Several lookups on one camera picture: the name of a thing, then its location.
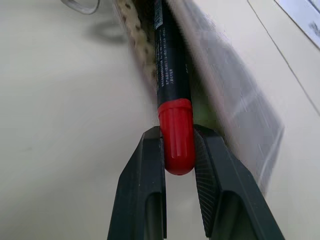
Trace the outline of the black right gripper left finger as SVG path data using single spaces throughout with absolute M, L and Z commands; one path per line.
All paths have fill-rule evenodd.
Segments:
M 116 188 L 107 238 L 164 240 L 167 237 L 163 141 L 158 126 L 143 133 Z

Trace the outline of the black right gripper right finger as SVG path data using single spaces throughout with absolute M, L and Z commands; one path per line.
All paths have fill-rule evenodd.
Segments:
M 195 179 L 210 240 L 282 240 L 284 236 L 251 172 L 214 130 L 196 124 Z

